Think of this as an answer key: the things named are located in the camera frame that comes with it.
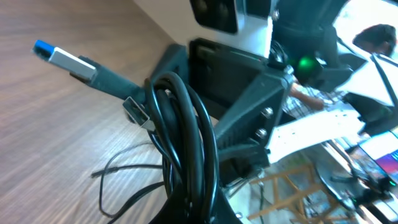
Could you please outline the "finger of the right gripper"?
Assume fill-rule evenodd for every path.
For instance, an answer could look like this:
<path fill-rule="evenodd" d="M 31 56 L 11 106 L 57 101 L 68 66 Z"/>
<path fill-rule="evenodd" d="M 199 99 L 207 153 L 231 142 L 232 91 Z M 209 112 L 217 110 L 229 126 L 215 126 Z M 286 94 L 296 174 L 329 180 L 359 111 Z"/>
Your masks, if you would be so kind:
<path fill-rule="evenodd" d="M 188 46 L 166 48 L 151 77 L 165 72 L 175 72 L 189 84 L 208 114 L 217 119 L 221 183 L 249 179 L 269 166 L 268 143 L 292 83 L 281 65 L 224 44 L 194 39 Z"/>

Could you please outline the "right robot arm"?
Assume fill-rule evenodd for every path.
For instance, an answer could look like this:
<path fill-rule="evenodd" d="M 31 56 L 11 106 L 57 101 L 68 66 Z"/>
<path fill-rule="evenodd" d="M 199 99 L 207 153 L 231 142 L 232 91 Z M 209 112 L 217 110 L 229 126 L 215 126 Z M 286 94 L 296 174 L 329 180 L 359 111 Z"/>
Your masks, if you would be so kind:
<path fill-rule="evenodd" d="M 331 22 L 343 1 L 192 1 L 199 25 L 237 35 L 239 13 L 266 19 L 281 12 L 272 41 L 282 62 L 197 38 L 164 56 L 144 83 L 146 102 L 164 155 L 168 183 L 228 184 L 275 162 L 292 147 L 274 129 L 294 81 L 327 93 L 353 77 L 340 63 Z"/>

